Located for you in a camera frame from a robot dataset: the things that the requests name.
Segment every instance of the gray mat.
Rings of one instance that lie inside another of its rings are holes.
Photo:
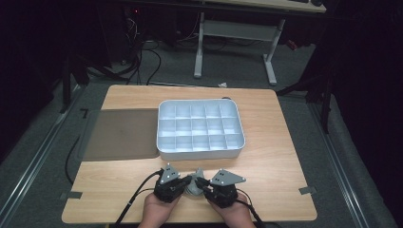
[[[192,86],[217,86],[217,84],[227,83],[229,87],[272,88],[279,90],[297,82],[314,47],[304,47],[296,51],[284,46],[278,47],[273,58],[274,69],[278,76],[278,85],[276,87],[268,85],[264,66],[259,55],[243,52],[237,54],[234,49],[236,48],[227,47],[219,52],[206,51],[203,76],[201,79],[196,80],[192,76],[195,61],[193,47],[171,48],[161,46],[156,51],[160,53],[163,63],[152,82]],[[143,83],[157,65],[158,58],[156,55],[150,51],[144,51],[144,62],[141,67]],[[61,216],[66,202],[61,200],[60,196],[71,188],[65,176],[64,167],[69,149],[79,137],[86,121],[83,119],[84,112],[81,109],[99,110],[111,84],[116,84],[116,82],[105,78],[93,77],[91,79],[91,83],[85,89],[83,96],[67,117],[63,130],[57,136],[48,158],[25,195],[9,227],[104,227],[101,224],[64,224],[61,221]],[[55,97],[55,100],[38,115],[37,120],[32,122],[29,131],[0,167],[2,182],[0,202],[2,204],[6,202],[19,177],[24,173],[30,159],[59,115],[58,111],[61,108],[60,88],[55,91]],[[314,119],[307,104],[304,103],[301,97],[280,98],[279,100],[305,178],[310,186],[314,186],[317,189],[313,199],[318,213],[315,221],[280,222],[279,224],[284,228],[355,227],[330,166],[324,142],[320,137],[320,131],[314,124]],[[388,210],[384,207],[375,191],[371,178],[365,173],[365,167],[360,163],[360,158],[356,155],[348,134],[342,134],[346,129],[337,128],[340,122],[342,123],[342,120],[332,118],[330,121],[331,136],[336,142],[335,147],[340,150],[340,155],[343,155],[341,158],[344,160],[346,167],[349,167],[349,174],[356,179],[355,185],[359,189],[360,197],[362,196],[363,201],[369,201],[369,203],[364,204],[367,208],[365,211],[376,217],[371,219],[371,223],[375,224],[374,227],[393,227],[392,225],[389,226],[391,218]],[[75,159],[74,156],[70,157],[68,173],[73,179],[79,164],[80,161]]]

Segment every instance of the metal rail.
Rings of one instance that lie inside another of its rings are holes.
[[[74,87],[71,105],[57,118],[56,122],[53,124],[53,127],[50,129],[49,133],[30,162],[27,170],[24,172],[14,190],[10,194],[6,204],[3,205],[0,211],[0,228],[9,227],[9,223],[11,222],[14,213],[17,211],[18,206],[24,199],[24,196],[28,192],[33,181],[35,181],[36,176],[47,159],[48,154],[53,146],[54,139],[58,135],[63,123],[65,122],[69,111],[74,106],[78,98],[83,94],[83,91],[84,89],[78,85]]]

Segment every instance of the black cable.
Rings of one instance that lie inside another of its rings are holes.
[[[160,46],[160,42],[155,41],[155,40],[144,41],[143,43],[144,43],[144,45],[145,45],[145,43],[156,43],[156,44],[157,44],[155,47],[144,48],[144,50],[152,50],[152,49],[157,49],[157,48]]]
[[[127,78],[127,81],[126,81],[126,84],[127,84],[127,85],[130,84],[130,81],[131,81],[131,79],[133,78],[133,76],[136,75],[136,73],[140,70],[140,64],[142,63],[142,58],[141,58],[141,57],[139,58],[138,56],[136,56],[136,61],[137,61],[137,67],[136,67],[136,69],[133,71],[133,73],[130,74],[130,76]]]
[[[71,183],[71,185],[73,184],[73,180],[71,179],[70,175],[68,174],[68,160],[70,159],[71,153],[73,152],[77,142],[80,140],[80,136],[77,137],[77,140],[74,142],[74,145],[71,146],[70,151],[68,151],[68,155],[66,158],[66,162],[65,162],[65,174],[66,174],[66,178],[68,180],[68,182]]]
[[[137,70],[137,81],[136,85],[141,86],[142,85],[142,76],[140,75],[140,65],[143,62],[143,47],[140,49],[140,62],[139,62],[139,69]]]
[[[258,213],[255,211],[255,208],[253,207],[252,200],[251,200],[251,198],[249,197],[249,195],[248,195],[246,192],[240,190],[239,188],[237,188],[237,190],[238,190],[238,191],[241,191],[243,194],[245,194],[245,196],[249,199],[249,201],[250,201],[251,204],[248,204],[247,202],[244,202],[244,201],[239,200],[239,199],[235,199],[235,201],[236,201],[236,202],[239,202],[239,203],[241,203],[241,204],[243,204],[243,205],[245,205],[246,207],[248,207],[249,210],[251,211],[253,217],[254,217],[255,220],[258,222],[259,227],[265,228],[266,225],[265,225],[264,222],[260,219]],[[268,223],[268,224],[272,224],[272,225],[274,225],[274,226],[276,226],[276,227],[278,227],[278,228],[281,228],[281,226],[278,225],[278,224],[275,223],[275,222],[267,222],[267,223]]]
[[[156,175],[162,175],[163,174],[163,169],[154,172],[153,174],[151,174],[150,176],[148,176],[143,182],[142,184],[140,184],[139,188],[137,189],[137,191],[134,193],[134,195],[131,197],[130,201],[127,203],[124,211],[121,213],[121,215],[119,216],[119,218],[116,220],[115,222],[115,228],[119,227],[119,225],[121,224],[122,219],[124,219],[125,214],[127,213],[128,209],[131,207],[131,204],[133,203],[133,201],[137,198],[137,196],[139,196],[140,194],[140,190],[142,189],[142,187],[148,182],[148,180],[150,180],[152,177],[156,176]]]
[[[145,84],[146,86],[148,86],[148,84],[149,84],[150,81],[151,81],[151,78],[154,76],[155,73],[157,73],[157,71],[160,69],[160,66],[161,66],[161,56],[160,56],[157,52],[155,52],[154,50],[152,50],[152,49],[148,49],[148,51],[151,51],[151,52],[153,52],[154,54],[157,55],[158,60],[159,60],[159,63],[158,63],[157,68],[154,70],[154,72],[148,77],[147,83]]]

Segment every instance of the wire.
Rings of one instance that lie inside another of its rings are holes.
[[[73,146],[71,146],[70,150],[68,151],[68,155],[66,158],[66,162],[65,162],[65,174],[66,174],[66,178],[68,180],[68,182],[71,183],[71,185],[74,183],[73,180],[70,177],[70,174],[68,173],[68,160],[70,159],[71,153],[74,151],[74,148],[77,144],[77,142],[80,140],[80,136],[77,137],[77,140],[74,142]]]
[[[194,39],[196,37],[199,37],[199,34],[197,34],[197,35],[195,35],[193,37],[191,37],[191,36],[195,33],[195,30],[196,30],[196,27],[198,26],[198,22],[199,22],[200,17],[201,17],[201,14],[198,13],[198,17],[196,18],[195,26],[193,27],[192,31],[189,33],[188,36],[186,36],[186,38],[183,38],[181,40],[177,40],[177,42],[187,41],[187,40],[191,40],[191,39]]]
[[[246,207],[248,207],[249,210],[251,211],[253,217],[254,217],[255,220],[258,222],[259,227],[265,228],[266,225],[265,225],[264,222],[260,219],[258,213],[255,211],[255,208],[253,207],[252,200],[251,200],[251,198],[249,197],[249,195],[248,195],[245,191],[240,190],[239,188],[237,188],[237,190],[238,190],[238,191],[241,191],[243,194],[245,194],[245,196],[249,199],[249,201],[250,201],[251,204],[248,204],[247,202],[244,202],[244,201],[239,200],[239,199],[235,199],[235,202],[241,203],[241,204],[245,205]],[[274,225],[274,226],[276,226],[276,227],[278,227],[278,228],[281,228],[281,226],[278,225],[278,224],[275,223],[275,222],[267,222],[267,223],[268,223],[268,224],[272,224],[272,225]]]
[[[157,73],[157,71],[160,69],[160,66],[161,66],[161,56],[160,56],[157,52],[155,52],[154,50],[152,50],[152,49],[148,49],[148,51],[151,51],[151,52],[153,52],[154,54],[157,55],[158,60],[159,60],[159,63],[158,63],[157,68],[154,70],[154,72],[148,77],[147,83],[145,84],[146,86],[149,85],[149,83],[150,83],[150,81],[151,81],[151,78],[154,76],[155,73]]]
[[[143,182],[142,184],[140,184],[139,188],[136,190],[136,192],[134,193],[134,195],[131,197],[130,201],[127,203],[124,211],[121,213],[121,215],[119,216],[119,218],[116,220],[115,222],[115,227],[119,227],[119,225],[121,224],[122,219],[125,217],[125,214],[127,213],[128,209],[130,208],[131,204],[133,203],[133,201],[137,198],[137,196],[139,196],[140,193],[142,193],[143,191],[141,191],[141,189],[143,188],[143,186],[148,182],[148,180],[150,180],[152,177],[156,176],[156,175],[162,175],[163,174],[163,169],[160,169],[159,171],[156,171],[154,173],[152,173],[150,176],[148,176]]]

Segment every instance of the desk leg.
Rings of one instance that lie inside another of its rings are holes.
[[[199,46],[198,52],[196,54],[196,63],[195,63],[195,78],[202,77],[202,38],[204,34],[204,12],[201,12],[201,22],[199,27]]]
[[[263,55],[264,65],[266,66],[267,77],[269,78],[269,84],[275,86],[277,84],[275,71],[272,66],[272,58],[278,44],[279,36],[281,35],[282,29],[284,27],[285,19],[282,19],[275,31],[274,39],[272,41],[272,46],[270,46],[270,51],[268,54]]]

